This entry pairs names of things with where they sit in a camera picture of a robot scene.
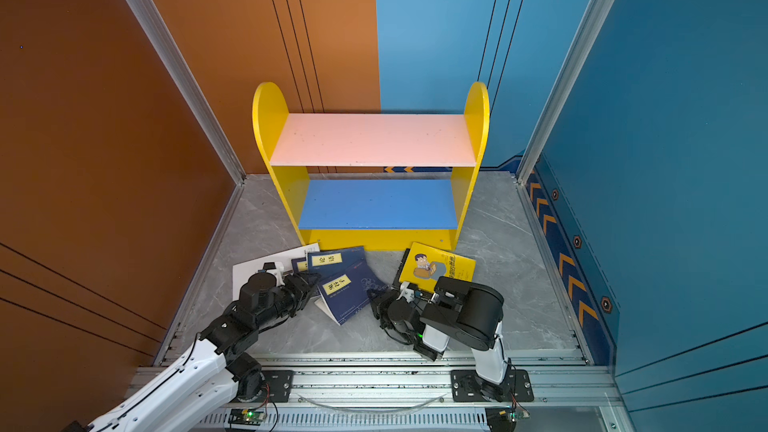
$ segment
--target yellow arrow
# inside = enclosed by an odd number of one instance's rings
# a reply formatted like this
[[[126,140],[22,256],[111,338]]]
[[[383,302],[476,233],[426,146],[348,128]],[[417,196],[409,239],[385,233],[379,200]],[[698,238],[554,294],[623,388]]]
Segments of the yellow arrow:
[[[542,184],[531,184],[531,202],[533,201],[533,189],[534,188],[541,188]]]
[[[541,211],[542,211],[542,204],[545,206],[549,205],[549,202],[545,198],[537,198],[536,199],[536,217],[541,217]]]
[[[579,287],[584,292],[587,291],[587,288],[584,286],[582,281],[577,280],[576,278],[574,278],[573,275],[571,275],[571,277],[568,278],[568,296],[571,299],[574,297],[574,285],[576,285],[576,287]]]
[[[581,327],[584,327],[584,312],[587,312],[592,317],[594,317],[595,320],[599,321],[598,313],[594,311],[592,307],[589,305],[586,305],[582,301],[579,301],[578,303],[578,322],[581,325]]]
[[[554,217],[544,214],[544,235],[547,235],[547,222],[558,223],[558,221],[554,220]]]
[[[567,262],[573,265],[574,267],[576,267],[576,264],[574,264],[574,260],[572,258],[560,252],[560,276],[561,277],[563,276],[563,262]]]

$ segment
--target gray marble floor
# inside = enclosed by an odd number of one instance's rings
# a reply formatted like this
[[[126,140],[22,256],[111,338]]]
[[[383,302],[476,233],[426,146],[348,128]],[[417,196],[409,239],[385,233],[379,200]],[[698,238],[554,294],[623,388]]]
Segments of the gray marble floor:
[[[376,174],[367,178],[417,178],[417,174]],[[440,178],[433,174],[430,177]],[[332,178],[344,178],[335,174]],[[477,261],[475,282],[504,295],[506,350],[571,349],[576,341],[565,323],[544,269],[523,205],[507,172],[481,172],[456,253]],[[301,245],[269,176],[249,176],[235,215],[207,273],[190,315],[178,331],[177,348],[186,348],[198,331],[216,318],[232,297],[234,264]],[[367,252],[371,269],[391,283],[402,251]],[[463,345],[452,341],[450,349]],[[252,353],[384,352],[410,350],[379,329],[370,310],[343,326],[312,302],[295,318],[263,333]]]

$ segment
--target dark blue book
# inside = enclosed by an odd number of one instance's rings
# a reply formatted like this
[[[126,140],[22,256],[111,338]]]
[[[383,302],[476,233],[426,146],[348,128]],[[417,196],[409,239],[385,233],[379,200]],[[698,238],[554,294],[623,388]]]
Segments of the dark blue book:
[[[382,294],[389,285],[380,281],[365,260],[320,280],[320,298],[315,305],[338,325],[365,308],[371,296]]]
[[[309,272],[320,274],[320,282],[331,275],[343,272],[360,260],[366,260],[366,250],[363,247],[339,248],[306,254],[307,269]],[[320,295],[320,290],[316,288],[312,297],[318,295]]]

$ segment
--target blue shelf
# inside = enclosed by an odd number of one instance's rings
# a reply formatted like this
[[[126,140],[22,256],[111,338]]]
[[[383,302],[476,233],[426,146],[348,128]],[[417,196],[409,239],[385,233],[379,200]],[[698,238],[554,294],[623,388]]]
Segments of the blue shelf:
[[[312,180],[299,229],[455,230],[450,180]]]

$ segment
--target cartoon character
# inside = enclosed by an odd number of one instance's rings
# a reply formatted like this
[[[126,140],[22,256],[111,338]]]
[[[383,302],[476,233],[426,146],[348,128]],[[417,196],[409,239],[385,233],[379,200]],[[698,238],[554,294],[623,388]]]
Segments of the cartoon character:
[[[416,260],[416,268],[413,269],[413,274],[418,278],[437,281],[437,279],[446,274],[447,268],[445,264],[442,262],[430,262],[425,254],[416,254],[414,259]]]

